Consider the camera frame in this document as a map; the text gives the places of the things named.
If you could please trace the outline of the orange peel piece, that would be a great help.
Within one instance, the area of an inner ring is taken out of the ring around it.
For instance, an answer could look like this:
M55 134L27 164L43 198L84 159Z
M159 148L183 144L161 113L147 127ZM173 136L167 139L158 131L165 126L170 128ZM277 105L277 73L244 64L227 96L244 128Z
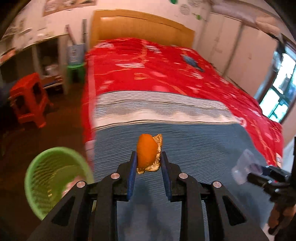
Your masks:
M161 167L163 135L143 133L137 142L137 173L156 172Z

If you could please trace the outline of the clear plastic cup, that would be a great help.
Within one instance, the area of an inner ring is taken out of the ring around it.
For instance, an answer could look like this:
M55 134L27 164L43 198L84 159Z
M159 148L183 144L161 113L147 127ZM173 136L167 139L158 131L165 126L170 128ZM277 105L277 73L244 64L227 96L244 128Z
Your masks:
M238 185L242 185L247 181L249 173L261 175L262 166L255 158L254 154L246 149L238 158L236 165L231 169L232 177Z

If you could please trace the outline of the green mesh trash basket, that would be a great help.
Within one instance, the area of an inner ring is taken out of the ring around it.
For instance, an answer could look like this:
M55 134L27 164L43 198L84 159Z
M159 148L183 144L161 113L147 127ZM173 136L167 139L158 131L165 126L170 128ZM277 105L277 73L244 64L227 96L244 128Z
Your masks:
M25 175L25 195L33 213L43 220L75 180L94 182L91 168L77 151L54 147L38 154Z

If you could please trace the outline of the blue striped blanket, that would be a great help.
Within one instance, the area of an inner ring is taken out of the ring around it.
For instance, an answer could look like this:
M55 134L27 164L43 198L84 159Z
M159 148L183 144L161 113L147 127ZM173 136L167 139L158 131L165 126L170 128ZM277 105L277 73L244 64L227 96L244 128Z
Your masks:
M130 159L134 136L116 127L98 139L91 160L96 181ZM267 240L262 229L269 197L248 181L238 185L231 173L245 149L227 136L211 138L204 127L177 137L168 143L163 138L162 146L170 163L171 200L161 169L138 174L131 200L117 203L118 239Z

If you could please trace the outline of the window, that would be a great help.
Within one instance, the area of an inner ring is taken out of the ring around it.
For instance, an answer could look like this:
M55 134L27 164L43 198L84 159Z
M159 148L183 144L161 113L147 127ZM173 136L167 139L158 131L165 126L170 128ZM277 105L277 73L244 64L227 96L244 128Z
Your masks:
M264 116L282 123L295 103L295 47L279 44L273 55L267 84L257 94Z

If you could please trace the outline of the red patterned bedspread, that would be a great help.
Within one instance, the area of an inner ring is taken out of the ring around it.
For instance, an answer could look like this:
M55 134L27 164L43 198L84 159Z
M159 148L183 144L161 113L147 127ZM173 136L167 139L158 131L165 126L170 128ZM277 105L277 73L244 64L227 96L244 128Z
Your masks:
M182 56L193 58L200 72ZM282 127L263 115L258 102L222 78L196 51L143 39L120 38L98 43L85 54L81 118L86 153L116 127L138 136L177 132L193 135L204 127L211 138L227 136L257 159L281 167Z

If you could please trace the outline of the green plastic stool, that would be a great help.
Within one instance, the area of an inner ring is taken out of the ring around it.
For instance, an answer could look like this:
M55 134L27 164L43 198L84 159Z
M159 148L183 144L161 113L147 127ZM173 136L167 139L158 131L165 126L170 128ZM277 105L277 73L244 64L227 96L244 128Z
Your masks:
M85 81L85 63L68 65L67 77L70 83L84 83Z

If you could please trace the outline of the white desk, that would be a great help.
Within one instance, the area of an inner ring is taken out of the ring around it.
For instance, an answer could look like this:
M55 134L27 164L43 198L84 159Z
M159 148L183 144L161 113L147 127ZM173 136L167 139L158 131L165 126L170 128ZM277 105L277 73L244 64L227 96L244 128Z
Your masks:
M17 50L1 63L1 86L38 73L43 87L62 85L63 92L67 94L67 44L68 35L62 34Z

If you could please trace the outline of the blue fish toy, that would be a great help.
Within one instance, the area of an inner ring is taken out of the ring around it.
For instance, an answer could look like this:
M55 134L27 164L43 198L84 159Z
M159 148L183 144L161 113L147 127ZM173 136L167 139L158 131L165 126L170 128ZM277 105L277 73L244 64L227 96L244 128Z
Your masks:
M187 55L183 55L181 54L182 59L189 64L190 66L194 67L195 69L199 70L200 72L204 72L204 69L202 69L198 63L191 57L187 56Z

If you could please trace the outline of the red plastic stool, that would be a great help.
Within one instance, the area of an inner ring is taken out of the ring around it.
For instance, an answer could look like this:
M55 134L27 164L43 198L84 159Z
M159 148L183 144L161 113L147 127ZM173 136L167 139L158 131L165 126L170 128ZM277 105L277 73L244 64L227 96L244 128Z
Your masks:
M36 95L34 94L34 86L37 86L40 91L39 102L36 100ZM16 104L16 100L19 97L23 97L24 105L28 110L27 113L22 113L21 108ZM19 79L10 89L10 101L11 107L20 124L34 122L38 128L43 128L46 125L44 117L46 107L53 107L46 90L41 85L38 73L33 73Z

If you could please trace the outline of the blue paper bag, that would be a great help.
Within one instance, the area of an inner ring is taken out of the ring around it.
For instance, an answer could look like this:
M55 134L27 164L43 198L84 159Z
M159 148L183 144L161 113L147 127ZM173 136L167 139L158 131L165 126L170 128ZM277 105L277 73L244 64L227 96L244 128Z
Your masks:
M84 62L85 44L72 45L67 47L68 65L78 65Z

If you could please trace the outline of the white wardrobe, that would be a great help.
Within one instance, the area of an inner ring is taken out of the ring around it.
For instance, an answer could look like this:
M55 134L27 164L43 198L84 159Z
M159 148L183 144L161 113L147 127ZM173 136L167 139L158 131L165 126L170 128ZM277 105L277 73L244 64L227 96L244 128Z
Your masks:
M255 96L270 70L278 41L242 21L210 13L198 53L222 76Z

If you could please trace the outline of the wooden headboard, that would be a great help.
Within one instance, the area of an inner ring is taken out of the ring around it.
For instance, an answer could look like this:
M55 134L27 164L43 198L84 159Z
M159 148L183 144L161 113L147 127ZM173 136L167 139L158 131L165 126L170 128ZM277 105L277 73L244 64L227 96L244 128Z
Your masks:
M126 9L95 10L90 28L89 47L102 40L138 38L162 45L191 48L195 32L175 21Z

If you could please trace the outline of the black sword on wall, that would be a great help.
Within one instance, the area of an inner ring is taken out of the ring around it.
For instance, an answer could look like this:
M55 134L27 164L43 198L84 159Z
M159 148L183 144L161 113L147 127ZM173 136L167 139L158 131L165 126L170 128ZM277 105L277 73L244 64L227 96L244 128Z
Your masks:
M84 44L87 43L87 20L82 20L82 42Z

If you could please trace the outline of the anime posters on wall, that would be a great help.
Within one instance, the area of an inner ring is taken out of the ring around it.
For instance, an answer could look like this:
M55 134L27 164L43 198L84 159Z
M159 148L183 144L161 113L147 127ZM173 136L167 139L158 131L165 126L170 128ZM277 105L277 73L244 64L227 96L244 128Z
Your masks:
M49 0L45 2L43 16L74 8L95 6L96 2L96 0Z

